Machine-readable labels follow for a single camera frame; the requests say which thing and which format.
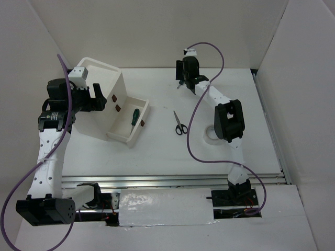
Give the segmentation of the short green screwdriver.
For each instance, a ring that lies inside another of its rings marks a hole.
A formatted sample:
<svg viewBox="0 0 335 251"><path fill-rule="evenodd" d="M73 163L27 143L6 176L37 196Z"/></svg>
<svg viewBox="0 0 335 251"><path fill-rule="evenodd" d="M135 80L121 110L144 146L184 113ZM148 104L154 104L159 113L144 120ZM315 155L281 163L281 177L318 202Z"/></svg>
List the short green screwdriver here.
<svg viewBox="0 0 335 251"><path fill-rule="evenodd" d="M180 80L179 83L178 83L178 87L177 87L177 89L179 89L182 85L183 85L183 81Z"/></svg>

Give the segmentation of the white drawer cabinet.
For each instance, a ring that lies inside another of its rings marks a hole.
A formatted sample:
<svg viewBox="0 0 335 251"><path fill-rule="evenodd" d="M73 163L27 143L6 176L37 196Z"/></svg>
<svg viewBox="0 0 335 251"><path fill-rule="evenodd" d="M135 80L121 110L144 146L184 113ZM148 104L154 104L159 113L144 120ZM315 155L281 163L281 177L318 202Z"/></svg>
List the white drawer cabinet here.
<svg viewBox="0 0 335 251"><path fill-rule="evenodd" d="M127 98L122 70L89 57L82 58L77 67L88 71L85 84L91 98L75 115L74 127L81 134L106 141Z"/></svg>

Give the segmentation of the white drawer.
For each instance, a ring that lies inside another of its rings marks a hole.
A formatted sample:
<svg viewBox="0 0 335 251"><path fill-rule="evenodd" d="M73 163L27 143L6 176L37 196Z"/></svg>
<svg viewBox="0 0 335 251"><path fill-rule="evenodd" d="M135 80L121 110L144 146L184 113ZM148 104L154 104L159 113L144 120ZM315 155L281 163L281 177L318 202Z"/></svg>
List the white drawer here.
<svg viewBox="0 0 335 251"><path fill-rule="evenodd" d="M140 116L135 125L135 128L130 135L132 115L136 108L140 109ZM142 129L146 125L147 117L150 112L149 100L127 97L123 106L120 106L120 111L116 114L116 119L111 128L107 132L110 139L125 143L129 148L132 148Z"/></svg>

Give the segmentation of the long green screwdriver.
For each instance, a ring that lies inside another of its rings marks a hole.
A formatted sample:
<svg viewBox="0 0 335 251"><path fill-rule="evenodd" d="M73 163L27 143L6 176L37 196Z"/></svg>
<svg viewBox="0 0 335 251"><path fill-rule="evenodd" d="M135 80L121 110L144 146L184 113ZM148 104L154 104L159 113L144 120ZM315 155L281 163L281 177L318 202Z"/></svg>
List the long green screwdriver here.
<svg viewBox="0 0 335 251"><path fill-rule="evenodd" d="M134 128L135 128L135 125L139 119L139 116L140 116L140 109L139 108L136 108L133 112L133 115L132 115L132 121L131 121L131 131L130 131L130 135L132 134Z"/></svg>

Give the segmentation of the clear tape roll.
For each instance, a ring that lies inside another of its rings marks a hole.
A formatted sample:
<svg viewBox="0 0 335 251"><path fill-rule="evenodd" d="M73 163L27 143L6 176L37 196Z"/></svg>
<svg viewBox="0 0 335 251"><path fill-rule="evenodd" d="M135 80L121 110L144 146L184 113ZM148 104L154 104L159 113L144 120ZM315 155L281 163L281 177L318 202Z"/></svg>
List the clear tape roll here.
<svg viewBox="0 0 335 251"><path fill-rule="evenodd" d="M209 125L203 135L204 141L209 145L222 145L223 140L221 140L219 137L217 137L215 133L214 125Z"/></svg>

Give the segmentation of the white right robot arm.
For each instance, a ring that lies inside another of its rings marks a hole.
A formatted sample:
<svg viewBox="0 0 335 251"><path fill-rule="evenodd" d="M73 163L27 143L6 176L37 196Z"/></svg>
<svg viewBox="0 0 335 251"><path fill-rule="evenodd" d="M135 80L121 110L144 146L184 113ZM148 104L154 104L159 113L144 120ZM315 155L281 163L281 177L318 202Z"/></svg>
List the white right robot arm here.
<svg viewBox="0 0 335 251"><path fill-rule="evenodd" d="M241 139L245 130L242 104L232 100L213 87L209 79L200 75L199 62L194 56L186 56L176 61L176 80L185 84L193 94L199 96L214 110L214 133L218 140L224 140L232 148L232 154L238 160L221 161L232 164L228 174L228 191L224 194L215 193L208 197L213 205L220 203L241 204L249 197L252 189L247 172L254 173L242 164L243 153Z"/></svg>

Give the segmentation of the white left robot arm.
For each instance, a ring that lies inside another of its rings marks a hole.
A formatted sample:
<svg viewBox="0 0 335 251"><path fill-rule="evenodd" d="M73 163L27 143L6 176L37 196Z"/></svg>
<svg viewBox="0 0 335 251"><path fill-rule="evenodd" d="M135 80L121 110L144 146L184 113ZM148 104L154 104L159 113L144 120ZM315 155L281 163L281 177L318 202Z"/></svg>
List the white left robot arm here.
<svg viewBox="0 0 335 251"><path fill-rule="evenodd" d="M64 78L47 84L48 99L38 118L40 150L27 198L16 202L16 211L32 226L71 224L76 211L84 205L92 209L103 204L103 195L96 182L86 182L74 189L62 189L65 150L71 137L75 115L79 111L102 111L107 103L100 85L78 87Z"/></svg>

